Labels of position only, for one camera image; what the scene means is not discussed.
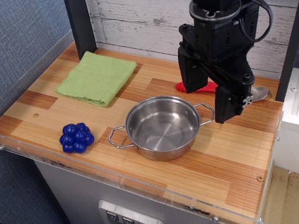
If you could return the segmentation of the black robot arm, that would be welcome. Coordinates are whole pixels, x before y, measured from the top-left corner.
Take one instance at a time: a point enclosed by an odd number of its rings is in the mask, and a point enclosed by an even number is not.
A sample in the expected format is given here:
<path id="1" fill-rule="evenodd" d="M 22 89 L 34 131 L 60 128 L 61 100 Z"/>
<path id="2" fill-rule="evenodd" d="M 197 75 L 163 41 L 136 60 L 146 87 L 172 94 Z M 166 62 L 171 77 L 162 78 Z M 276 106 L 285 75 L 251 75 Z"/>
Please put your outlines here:
<path id="1" fill-rule="evenodd" d="M 179 27 L 182 41 L 178 62 L 183 85 L 192 93 L 209 80 L 216 84 L 217 123 L 241 115 L 253 100 L 255 76 L 247 54 L 261 41 L 256 36 L 260 9 L 273 16 L 264 0 L 192 0 L 189 14 L 194 24 Z"/>

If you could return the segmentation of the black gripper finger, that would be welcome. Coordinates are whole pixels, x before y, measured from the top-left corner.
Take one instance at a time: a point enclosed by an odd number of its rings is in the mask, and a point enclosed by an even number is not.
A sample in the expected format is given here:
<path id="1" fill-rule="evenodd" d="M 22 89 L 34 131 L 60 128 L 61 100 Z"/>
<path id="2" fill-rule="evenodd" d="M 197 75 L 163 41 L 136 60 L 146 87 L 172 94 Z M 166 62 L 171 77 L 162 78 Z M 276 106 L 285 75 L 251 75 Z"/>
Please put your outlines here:
<path id="1" fill-rule="evenodd" d="M 180 42 L 178 62 L 182 82 L 187 93 L 195 92 L 208 84 L 208 75 L 202 70 L 200 61 L 187 42 Z"/>
<path id="2" fill-rule="evenodd" d="M 225 123 L 241 115 L 247 105 L 252 104 L 251 87 L 253 78 L 232 84 L 219 84 L 215 89 L 215 121 Z"/>

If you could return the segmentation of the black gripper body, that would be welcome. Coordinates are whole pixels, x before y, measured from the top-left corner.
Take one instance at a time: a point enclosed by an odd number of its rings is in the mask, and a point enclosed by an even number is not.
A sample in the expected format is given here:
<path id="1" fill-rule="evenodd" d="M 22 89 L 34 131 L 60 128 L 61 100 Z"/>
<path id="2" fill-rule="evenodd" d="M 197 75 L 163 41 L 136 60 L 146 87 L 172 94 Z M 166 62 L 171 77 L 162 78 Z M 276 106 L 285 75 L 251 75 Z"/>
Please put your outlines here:
<path id="1" fill-rule="evenodd" d="M 248 81 L 255 76 L 247 61 L 247 54 L 257 41 L 255 38 L 259 11 L 241 11 L 236 17 L 221 22 L 182 24 L 182 42 L 193 48 L 202 70 L 217 85 Z"/>

